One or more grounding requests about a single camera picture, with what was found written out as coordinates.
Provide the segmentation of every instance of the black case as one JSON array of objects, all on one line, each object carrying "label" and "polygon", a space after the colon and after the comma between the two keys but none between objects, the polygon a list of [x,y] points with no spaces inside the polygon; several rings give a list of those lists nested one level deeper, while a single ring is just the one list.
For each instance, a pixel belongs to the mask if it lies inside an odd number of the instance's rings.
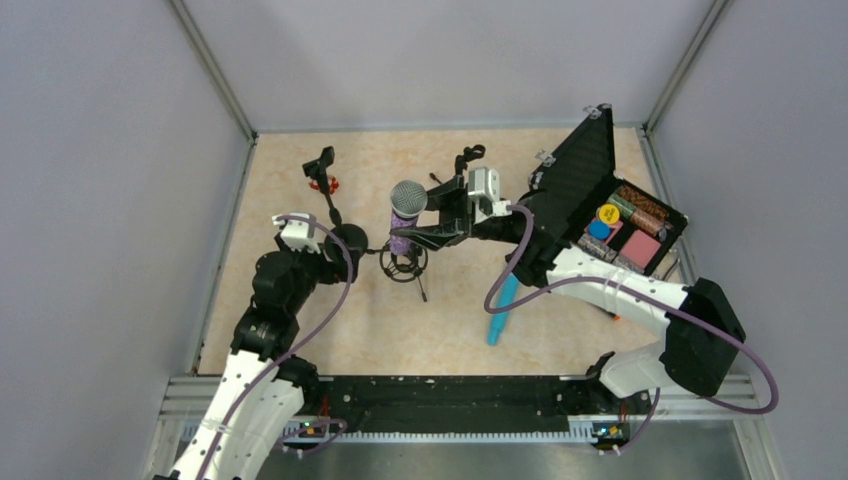
[{"label": "black case", "polygon": [[[612,108],[599,105],[552,153],[553,163],[542,164],[530,176],[531,191],[521,203],[533,212],[534,240],[560,247],[576,244],[597,209],[622,185],[628,185],[668,212],[671,226],[660,249],[645,266],[651,275],[688,225],[686,217],[632,183],[615,176]],[[613,240],[623,244],[635,226]]]}]

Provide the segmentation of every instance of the microphone grille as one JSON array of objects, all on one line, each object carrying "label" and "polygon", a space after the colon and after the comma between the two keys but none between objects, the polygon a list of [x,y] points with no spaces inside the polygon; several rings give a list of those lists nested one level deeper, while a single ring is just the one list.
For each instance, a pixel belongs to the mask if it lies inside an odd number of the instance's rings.
[{"label": "microphone grille", "polygon": [[427,208],[427,191],[412,180],[404,180],[392,189],[392,210],[401,218],[417,217]]}]

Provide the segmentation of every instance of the open case lid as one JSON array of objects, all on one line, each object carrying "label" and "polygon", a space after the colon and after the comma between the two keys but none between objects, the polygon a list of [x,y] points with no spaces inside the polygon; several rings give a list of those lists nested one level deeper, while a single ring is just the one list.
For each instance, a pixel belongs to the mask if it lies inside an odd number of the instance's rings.
[{"label": "open case lid", "polygon": [[545,243],[577,241],[595,209],[615,186],[612,107],[598,105],[530,175],[521,201],[534,215]]}]

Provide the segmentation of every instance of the white wall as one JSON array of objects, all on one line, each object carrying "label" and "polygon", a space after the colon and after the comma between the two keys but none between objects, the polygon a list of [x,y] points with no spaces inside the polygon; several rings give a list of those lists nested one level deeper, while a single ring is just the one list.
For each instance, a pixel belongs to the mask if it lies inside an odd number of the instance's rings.
[{"label": "white wall", "polygon": [[188,1],[254,128],[642,122],[709,0]]},{"label": "white wall", "polygon": [[246,154],[163,1],[0,5],[0,465],[139,478]]},{"label": "white wall", "polygon": [[791,478],[843,479],[848,3],[735,2],[657,133],[701,275],[774,369]]}]

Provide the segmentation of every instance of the marble-patterned surface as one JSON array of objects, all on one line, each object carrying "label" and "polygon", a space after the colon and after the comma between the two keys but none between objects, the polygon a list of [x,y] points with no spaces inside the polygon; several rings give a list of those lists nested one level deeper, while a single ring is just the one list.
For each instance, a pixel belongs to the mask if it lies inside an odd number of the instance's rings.
[{"label": "marble-patterned surface", "polygon": [[[347,222],[362,226],[372,248],[387,239],[389,191],[412,179],[427,188],[434,172],[453,173],[454,157],[468,145],[486,146],[475,162],[498,169],[502,195],[513,200],[527,190],[539,149],[552,151],[570,129],[345,132],[262,135],[222,270],[200,373],[223,371],[232,332],[251,295],[256,259],[275,249],[274,214],[310,212],[329,225],[322,196],[309,188],[301,164],[327,145],[336,150],[330,168],[341,183],[333,195]],[[653,191],[636,132],[615,131],[618,172]],[[422,215],[420,224],[435,221]],[[358,281],[332,323],[299,355],[322,374],[575,374],[610,350],[625,351],[652,341],[626,319],[612,321],[584,302],[546,295],[512,312],[497,347],[486,344],[490,316],[483,297],[504,266],[511,246],[466,240],[431,254],[421,301],[415,283],[397,284],[381,272],[374,256],[360,264]],[[301,336],[336,302],[341,285],[319,285],[298,315]],[[519,296],[529,291],[521,287]]]}]

